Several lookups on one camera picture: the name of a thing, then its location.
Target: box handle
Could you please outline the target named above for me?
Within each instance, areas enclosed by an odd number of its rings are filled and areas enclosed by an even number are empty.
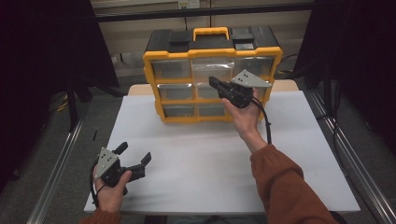
[[[197,35],[225,35],[227,39],[230,39],[227,27],[195,28],[193,41],[195,41]]]

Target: brown sleeve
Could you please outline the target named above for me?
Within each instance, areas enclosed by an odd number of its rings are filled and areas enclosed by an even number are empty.
[[[97,208],[90,217],[84,217],[79,224],[120,224],[120,213],[108,213]]]
[[[305,183],[303,170],[273,145],[250,157],[268,223],[337,223]]]

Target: wall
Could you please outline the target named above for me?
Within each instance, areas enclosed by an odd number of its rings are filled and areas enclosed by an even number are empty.
[[[200,5],[201,7],[243,7],[299,2],[312,2],[312,0],[201,0]],[[96,14],[107,14],[171,10],[178,9],[178,4],[177,1],[172,0],[92,0],[92,7]],[[227,27],[270,25],[284,51],[284,55],[290,55],[298,53],[300,50],[309,16],[310,11],[271,12],[212,17],[190,17],[186,18],[186,22],[188,29],[209,27],[210,25]],[[119,68],[118,72],[116,71],[117,75],[129,76],[143,75],[141,69],[143,67],[143,62],[141,58],[153,30],[184,30],[186,23],[184,18],[173,18],[147,21],[102,22],[100,23],[100,27],[108,51],[114,59],[117,59],[118,64],[116,64],[116,69],[117,67]],[[120,53],[123,53],[123,60],[128,64],[128,71],[125,70],[125,64],[120,64]]]

